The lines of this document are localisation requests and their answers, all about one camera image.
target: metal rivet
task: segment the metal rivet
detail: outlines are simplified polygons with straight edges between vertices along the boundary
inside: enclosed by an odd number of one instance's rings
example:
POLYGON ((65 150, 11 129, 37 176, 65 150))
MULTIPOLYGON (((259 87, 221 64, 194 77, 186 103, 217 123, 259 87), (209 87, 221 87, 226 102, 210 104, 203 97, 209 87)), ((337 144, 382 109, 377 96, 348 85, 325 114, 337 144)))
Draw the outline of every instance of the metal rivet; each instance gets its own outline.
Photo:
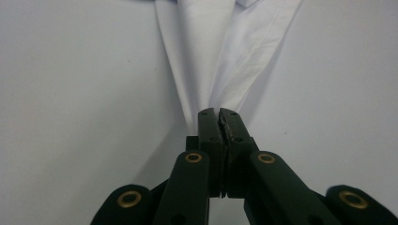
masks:
POLYGON ((273 157, 272 155, 270 155, 270 154, 265 154, 265 153, 263 153, 263 154, 260 154, 260 155, 258 155, 258 160, 260 160, 260 161, 262 161, 262 162, 264 162, 264 163, 267 163, 267 164, 270 164, 270 163, 274 163, 275 162, 275 157, 273 157))
POLYGON ((349 206, 354 207, 354 208, 364 209, 364 208, 368 207, 368 205, 369 205, 369 203, 365 199, 363 199, 360 195, 358 195, 354 192, 348 191, 348 190, 341 191, 339 193, 339 197, 344 203, 346 203, 349 206), (348 197, 354 197, 359 202, 352 202, 348 199, 348 197))
POLYGON ((117 204, 122 208, 133 207, 137 205, 140 201, 141 201, 141 194, 140 192, 135 190, 126 191, 123 194, 121 194, 119 198, 117 198, 117 204), (125 201, 125 198, 130 195, 135 196, 135 199, 133 201, 125 201))
POLYGON ((202 161, 202 156, 197 153, 190 153, 185 156, 185 160, 192 162, 192 163, 200 162, 200 161, 202 161))

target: fabric fold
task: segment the fabric fold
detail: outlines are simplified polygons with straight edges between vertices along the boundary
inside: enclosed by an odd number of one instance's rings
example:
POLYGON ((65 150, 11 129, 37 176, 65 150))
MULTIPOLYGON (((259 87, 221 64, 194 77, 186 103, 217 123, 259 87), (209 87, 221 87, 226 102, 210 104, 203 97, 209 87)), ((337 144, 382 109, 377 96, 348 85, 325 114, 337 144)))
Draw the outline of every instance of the fabric fold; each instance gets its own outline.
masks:
POLYGON ((156 0, 164 47, 190 134, 209 107, 238 111, 301 0, 156 0))

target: white fabric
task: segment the white fabric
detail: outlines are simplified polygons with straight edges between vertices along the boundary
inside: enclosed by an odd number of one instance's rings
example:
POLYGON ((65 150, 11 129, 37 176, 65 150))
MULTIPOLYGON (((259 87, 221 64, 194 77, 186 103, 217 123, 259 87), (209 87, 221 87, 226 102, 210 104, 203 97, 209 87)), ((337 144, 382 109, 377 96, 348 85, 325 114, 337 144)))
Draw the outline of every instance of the white fabric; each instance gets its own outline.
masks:
POLYGON ((300 0, 158 0, 161 35, 190 133, 197 112, 238 111, 275 53, 300 0))

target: white sheet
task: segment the white sheet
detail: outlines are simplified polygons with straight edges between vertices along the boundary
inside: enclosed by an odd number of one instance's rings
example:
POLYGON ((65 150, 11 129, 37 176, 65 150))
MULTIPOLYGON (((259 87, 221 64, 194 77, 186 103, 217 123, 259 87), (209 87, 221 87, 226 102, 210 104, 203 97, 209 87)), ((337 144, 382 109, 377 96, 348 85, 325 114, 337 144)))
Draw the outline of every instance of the white sheet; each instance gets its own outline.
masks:
POLYGON ((161 35, 191 134, 197 112, 238 111, 279 46, 300 0, 157 0, 161 35))

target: white backdrop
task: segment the white backdrop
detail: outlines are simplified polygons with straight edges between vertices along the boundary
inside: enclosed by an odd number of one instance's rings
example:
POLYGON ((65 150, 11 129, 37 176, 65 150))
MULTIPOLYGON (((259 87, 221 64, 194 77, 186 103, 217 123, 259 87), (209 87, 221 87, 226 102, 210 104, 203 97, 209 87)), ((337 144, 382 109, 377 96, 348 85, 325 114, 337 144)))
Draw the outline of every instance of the white backdrop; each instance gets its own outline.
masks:
MULTIPOLYGON (((398 215, 398 2, 304 1, 241 115, 312 189, 398 215)), ((188 134, 150 1, 0 3, 0 222, 87 224, 169 175, 188 134)), ((247 224, 212 200, 210 224, 247 224)))

